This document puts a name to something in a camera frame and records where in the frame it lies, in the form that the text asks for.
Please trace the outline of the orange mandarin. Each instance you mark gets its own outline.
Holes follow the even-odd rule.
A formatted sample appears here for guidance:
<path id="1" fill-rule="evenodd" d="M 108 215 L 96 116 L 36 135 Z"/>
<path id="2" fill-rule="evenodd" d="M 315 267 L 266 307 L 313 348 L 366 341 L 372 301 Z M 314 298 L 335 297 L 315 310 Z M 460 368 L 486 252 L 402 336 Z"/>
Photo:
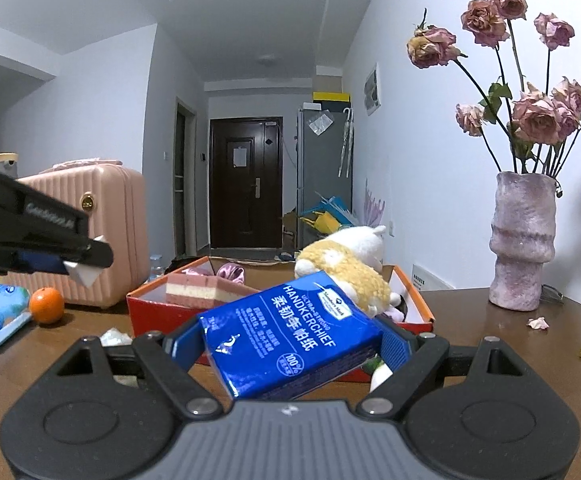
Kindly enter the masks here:
<path id="1" fill-rule="evenodd" d="M 28 309 L 38 324 L 51 325 L 64 316 L 65 299 L 59 290 L 42 287 L 30 296 Z"/>

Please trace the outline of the dark brown door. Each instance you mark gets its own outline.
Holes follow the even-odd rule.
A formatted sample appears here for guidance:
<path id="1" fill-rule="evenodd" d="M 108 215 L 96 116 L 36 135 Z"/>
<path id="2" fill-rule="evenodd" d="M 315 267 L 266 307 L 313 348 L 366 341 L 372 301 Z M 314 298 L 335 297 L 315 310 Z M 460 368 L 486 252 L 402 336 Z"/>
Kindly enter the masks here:
<path id="1" fill-rule="evenodd" d="M 210 122 L 210 245 L 282 246 L 283 162 L 279 117 Z"/>

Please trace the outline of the pink satin scrunchie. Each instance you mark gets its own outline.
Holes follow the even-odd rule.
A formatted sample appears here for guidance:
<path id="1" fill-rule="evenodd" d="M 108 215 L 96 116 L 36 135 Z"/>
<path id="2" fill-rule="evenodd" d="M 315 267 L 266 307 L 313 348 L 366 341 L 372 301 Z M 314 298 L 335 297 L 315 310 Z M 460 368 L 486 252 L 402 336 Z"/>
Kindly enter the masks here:
<path id="1" fill-rule="evenodd" d="M 210 278 L 222 278 L 222 280 L 236 284 L 245 283 L 245 269 L 232 262 L 222 264 L 218 270 L 214 270 L 209 263 L 203 264 L 202 266 L 191 266 L 190 268 L 184 269 L 183 273 L 188 275 L 210 276 Z"/>

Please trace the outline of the white board against wall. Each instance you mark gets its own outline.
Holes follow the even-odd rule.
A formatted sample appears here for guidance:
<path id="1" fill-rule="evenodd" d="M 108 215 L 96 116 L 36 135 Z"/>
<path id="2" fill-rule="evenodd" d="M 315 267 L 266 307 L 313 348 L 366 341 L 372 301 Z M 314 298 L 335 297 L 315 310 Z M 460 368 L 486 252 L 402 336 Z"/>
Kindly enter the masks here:
<path id="1" fill-rule="evenodd" d="M 442 278 L 439 278 L 439 276 L 425 269 L 424 266 L 420 266 L 416 263 L 412 266 L 411 281 L 420 292 L 454 289 L 453 285 L 443 281 Z"/>

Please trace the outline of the grey refrigerator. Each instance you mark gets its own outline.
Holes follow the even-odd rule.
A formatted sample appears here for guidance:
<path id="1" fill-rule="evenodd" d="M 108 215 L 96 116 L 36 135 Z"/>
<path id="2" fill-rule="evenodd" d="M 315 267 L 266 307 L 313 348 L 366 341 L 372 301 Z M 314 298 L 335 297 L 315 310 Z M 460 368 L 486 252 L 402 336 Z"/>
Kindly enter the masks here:
<path id="1" fill-rule="evenodd" d="M 350 104 L 324 102 L 320 110 L 299 110 L 297 115 L 297 246 L 304 248 L 321 233 L 307 220 L 329 212 L 350 226 L 352 155 Z"/>

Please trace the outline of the yellow box on fridge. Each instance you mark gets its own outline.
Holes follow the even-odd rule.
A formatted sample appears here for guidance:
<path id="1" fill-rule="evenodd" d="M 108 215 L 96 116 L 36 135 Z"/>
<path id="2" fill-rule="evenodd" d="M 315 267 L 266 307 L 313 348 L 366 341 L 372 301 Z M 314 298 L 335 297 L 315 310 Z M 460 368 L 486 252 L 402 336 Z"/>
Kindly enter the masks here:
<path id="1" fill-rule="evenodd" d="M 345 92 L 326 92 L 326 91 L 314 91 L 312 93 L 312 99 L 319 102 L 350 102 L 350 94 Z"/>

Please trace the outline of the dried pink roses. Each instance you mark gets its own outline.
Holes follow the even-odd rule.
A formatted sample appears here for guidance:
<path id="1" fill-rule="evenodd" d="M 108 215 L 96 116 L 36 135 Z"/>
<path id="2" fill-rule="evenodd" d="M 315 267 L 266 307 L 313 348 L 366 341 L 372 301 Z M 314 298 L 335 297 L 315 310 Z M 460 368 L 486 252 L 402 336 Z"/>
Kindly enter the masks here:
<path id="1" fill-rule="evenodd" d="M 461 14 L 461 29 L 496 57 L 495 81 L 484 86 L 465 65 L 467 54 L 461 52 L 453 32 L 428 23 L 427 14 L 405 44 L 407 57 L 420 70 L 454 65 L 473 84 L 480 101 L 455 106 L 461 131 L 484 140 L 484 128 L 498 126 L 506 136 L 516 174 L 556 179 L 581 134 L 581 82 L 567 76 L 552 80 L 553 54 L 570 46 L 573 26 L 554 13 L 541 12 L 532 21 L 544 50 L 540 66 L 545 76 L 539 88 L 522 70 L 514 31 L 514 22 L 527 18 L 528 1 L 470 0 Z"/>

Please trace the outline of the pink white layered sponge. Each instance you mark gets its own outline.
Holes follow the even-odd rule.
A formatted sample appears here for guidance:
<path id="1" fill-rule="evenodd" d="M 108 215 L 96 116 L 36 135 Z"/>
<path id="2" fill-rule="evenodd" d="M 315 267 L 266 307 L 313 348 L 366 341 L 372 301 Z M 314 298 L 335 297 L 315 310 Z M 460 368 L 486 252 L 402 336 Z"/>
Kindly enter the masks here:
<path id="1" fill-rule="evenodd" d="M 166 284 L 167 300 L 188 309 L 208 310 L 257 292 L 258 289 L 211 275 L 173 273 Z"/>

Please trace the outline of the blue yellow clutter pile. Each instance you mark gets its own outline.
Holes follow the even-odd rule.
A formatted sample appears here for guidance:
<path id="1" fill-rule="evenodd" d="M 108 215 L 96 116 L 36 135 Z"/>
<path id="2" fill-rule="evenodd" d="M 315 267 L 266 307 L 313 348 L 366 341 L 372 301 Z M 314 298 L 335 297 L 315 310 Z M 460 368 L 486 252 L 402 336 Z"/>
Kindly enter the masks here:
<path id="1" fill-rule="evenodd" d="M 319 203 L 300 214 L 299 220 L 324 235 L 359 225 L 359 220 L 339 196 L 319 195 Z"/>

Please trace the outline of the purple textured vase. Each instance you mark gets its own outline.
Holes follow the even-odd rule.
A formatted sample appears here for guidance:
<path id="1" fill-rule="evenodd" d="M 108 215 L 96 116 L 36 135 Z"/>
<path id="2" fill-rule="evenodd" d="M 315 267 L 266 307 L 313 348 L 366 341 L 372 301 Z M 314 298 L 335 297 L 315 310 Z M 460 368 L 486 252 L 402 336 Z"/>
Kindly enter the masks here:
<path id="1" fill-rule="evenodd" d="M 502 171 L 496 177 L 490 249 L 496 255 L 489 301 L 502 309 L 537 310 L 542 271 L 555 257 L 556 182 L 544 174 Z"/>

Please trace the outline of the orange red cardboard box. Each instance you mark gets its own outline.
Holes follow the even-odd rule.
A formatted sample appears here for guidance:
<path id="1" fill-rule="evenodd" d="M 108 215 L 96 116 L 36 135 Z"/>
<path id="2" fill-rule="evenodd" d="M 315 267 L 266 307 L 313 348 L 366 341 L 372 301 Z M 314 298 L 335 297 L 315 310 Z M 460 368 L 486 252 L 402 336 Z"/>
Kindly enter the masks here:
<path id="1" fill-rule="evenodd" d="M 127 296 L 135 335 L 164 333 L 164 350 L 184 370 L 212 365 L 231 396 L 246 376 L 271 384 L 301 379 L 365 382 L 360 366 L 382 354 L 397 368 L 412 353 L 393 332 L 431 330 L 426 302 L 400 268 L 379 276 L 401 304 L 394 318 L 370 318 L 324 272 L 294 278 L 279 262 L 202 257 Z"/>

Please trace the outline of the yellow white plush toy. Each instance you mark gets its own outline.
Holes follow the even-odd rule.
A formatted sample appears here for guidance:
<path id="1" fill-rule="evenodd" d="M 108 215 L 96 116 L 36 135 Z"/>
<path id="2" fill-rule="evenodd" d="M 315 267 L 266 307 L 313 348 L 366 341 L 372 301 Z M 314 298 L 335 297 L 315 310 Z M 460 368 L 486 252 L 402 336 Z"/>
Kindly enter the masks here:
<path id="1" fill-rule="evenodd" d="M 380 274 L 386 226 L 353 226 L 304 247 L 295 262 L 296 278 L 324 271 L 370 318 L 390 306 L 407 307 Z"/>

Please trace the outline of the pink ribbed suitcase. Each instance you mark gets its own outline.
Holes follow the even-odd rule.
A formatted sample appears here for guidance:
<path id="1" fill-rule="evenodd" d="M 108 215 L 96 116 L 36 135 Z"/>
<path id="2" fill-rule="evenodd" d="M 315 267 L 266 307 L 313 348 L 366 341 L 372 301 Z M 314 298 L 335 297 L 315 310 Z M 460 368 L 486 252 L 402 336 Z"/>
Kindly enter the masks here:
<path id="1" fill-rule="evenodd" d="M 122 258 L 123 249 L 127 251 L 133 274 L 129 292 L 148 278 L 150 263 L 142 174 L 124 167 L 119 160 L 81 159 L 62 162 L 20 180 L 84 212 L 89 218 L 89 236 L 93 240 L 99 238 L 112 248 L 114 262 Z M 5 281 L 25 287 L 29 292 L 53 287 L 62 293 L 65 301 L 71 284 L 67 275 L 49 273 L 11 273 Z"/>

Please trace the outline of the white wall panel box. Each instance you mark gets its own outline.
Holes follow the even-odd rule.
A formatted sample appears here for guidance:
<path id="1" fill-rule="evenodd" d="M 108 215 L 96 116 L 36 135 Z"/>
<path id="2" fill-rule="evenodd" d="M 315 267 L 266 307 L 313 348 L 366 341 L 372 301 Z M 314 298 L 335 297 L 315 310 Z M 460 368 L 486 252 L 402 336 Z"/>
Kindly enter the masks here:
<path id="1" fill-rule="evenodd" d="M 378 64 L 373 66 L 364 82 L 364 107 L 368 116 L 381 107 Z"/>

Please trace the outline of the blue handkerchief tissue pack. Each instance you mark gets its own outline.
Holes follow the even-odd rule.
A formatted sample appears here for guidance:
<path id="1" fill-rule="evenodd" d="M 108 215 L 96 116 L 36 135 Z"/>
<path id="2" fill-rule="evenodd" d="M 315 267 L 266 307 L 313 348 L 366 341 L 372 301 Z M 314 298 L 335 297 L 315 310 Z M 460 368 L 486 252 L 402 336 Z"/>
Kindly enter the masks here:
<path id="1" fill-rule="evenodd" d="M 323 271 L 199 316 L 233 399 L 288 401 L 375 356 L 381 331 Z"/>

